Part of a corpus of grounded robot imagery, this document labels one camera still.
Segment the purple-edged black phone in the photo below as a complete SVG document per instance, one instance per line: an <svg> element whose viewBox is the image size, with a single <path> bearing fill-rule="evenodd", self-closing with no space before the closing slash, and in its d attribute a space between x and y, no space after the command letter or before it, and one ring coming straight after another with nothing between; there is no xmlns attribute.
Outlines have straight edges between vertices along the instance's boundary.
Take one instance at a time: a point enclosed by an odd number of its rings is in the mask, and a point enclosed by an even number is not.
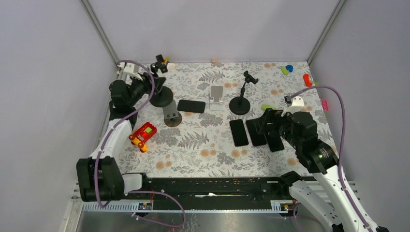
<svg viewBox="0 0 410 232"><path fill-rule="evenodd" d="M253 119L247 120L246 126L253 146L262 146L267 144L265 136L257 132Z"/></svg>

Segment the black tripod stand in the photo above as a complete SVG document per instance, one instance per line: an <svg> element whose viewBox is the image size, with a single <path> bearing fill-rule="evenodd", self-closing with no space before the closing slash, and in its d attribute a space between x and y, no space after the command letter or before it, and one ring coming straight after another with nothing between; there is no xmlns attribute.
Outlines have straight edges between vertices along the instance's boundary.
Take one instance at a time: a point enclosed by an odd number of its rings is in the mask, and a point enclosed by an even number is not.
<svg viewBox="0 0 410 232"><path fill-rule="evenodd" d="M229 109L235 115L245 115L250 111L250 102L245 98L246 84L253 83L254 85L259 82L258 78L254 78L248 71L244 71L244 83L240 89L240 95L234 97L229 102Z"/></svg>
<svg viewBox="0 0 410 232"><path fill-rule="evenodd" d="M168 106L173 100L173 92L170 88L164 85L166 77L158 76L157 72L161 73L168 72L167 61L162 55L156 56L156 62L150 65L151 74L154 77L155 90L154 95L150 100L150 103L158 108L163 108Z"/></svg>

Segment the teal phone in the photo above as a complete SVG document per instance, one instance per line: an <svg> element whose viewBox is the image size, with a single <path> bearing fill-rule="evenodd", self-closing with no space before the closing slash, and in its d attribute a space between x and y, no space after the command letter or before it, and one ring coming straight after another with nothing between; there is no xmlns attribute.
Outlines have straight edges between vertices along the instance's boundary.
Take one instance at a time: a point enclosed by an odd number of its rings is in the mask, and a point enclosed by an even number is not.
<svg viewBox="0 0 410 232"><path fill-rule="evenodd" d="M279 135L265 135L267 144L271 152L284 150L282 139Z"/></svg>

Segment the wooden-base grey phone stand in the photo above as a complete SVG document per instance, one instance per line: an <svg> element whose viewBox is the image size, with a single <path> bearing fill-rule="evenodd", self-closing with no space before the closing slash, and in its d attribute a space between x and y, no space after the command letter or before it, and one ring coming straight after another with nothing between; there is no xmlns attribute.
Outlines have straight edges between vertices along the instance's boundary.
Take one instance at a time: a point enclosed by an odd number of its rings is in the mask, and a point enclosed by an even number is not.
<svg viewBox="0 0 410 232"><path fill-rule="evenodd" d="M177 110L177 105L175 100L162 108L164 115L164 123L168 127L176 127L182 122L182 115Z"/></svg>

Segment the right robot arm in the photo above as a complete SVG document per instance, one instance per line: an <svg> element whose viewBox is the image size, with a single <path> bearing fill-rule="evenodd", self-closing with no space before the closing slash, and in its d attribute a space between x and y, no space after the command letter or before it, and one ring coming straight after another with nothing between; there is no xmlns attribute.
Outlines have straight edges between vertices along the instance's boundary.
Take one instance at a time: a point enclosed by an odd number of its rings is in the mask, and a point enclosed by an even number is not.
<svg viewBox="0 0 410 232"><path fill-rule="evenodd" d="M299 162L313 175L330 203L310 190L295 171L282 175L277 186L281 198L294 198L329 232L386 232L361 206L347 184L340 159L332 147L318 138L317 123L308 112L284 113L266 109L259 118L248 121L258 134L272 135L280 145L288 142Z"/></svg>

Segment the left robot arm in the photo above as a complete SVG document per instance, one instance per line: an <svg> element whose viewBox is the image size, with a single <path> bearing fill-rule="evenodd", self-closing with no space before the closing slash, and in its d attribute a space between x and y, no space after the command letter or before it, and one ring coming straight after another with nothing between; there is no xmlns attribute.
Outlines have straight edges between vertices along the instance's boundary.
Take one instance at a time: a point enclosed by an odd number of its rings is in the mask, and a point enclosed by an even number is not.
<svg viewBox="0 0 410 232"><path fill-rule="evenodd" d="M149 98L157 95L166 78L150 77L145 72L140 78L132 77L131 81L127 84L124 80L115 80L110 84L107 131L90 156L79 159L76 164L80 196L85 202L119 201L130 190L139 199L149 195L150 186L140 177L135 181L123 178L116 159L136 124L139 112L136 103L145 94Z"/></svg>

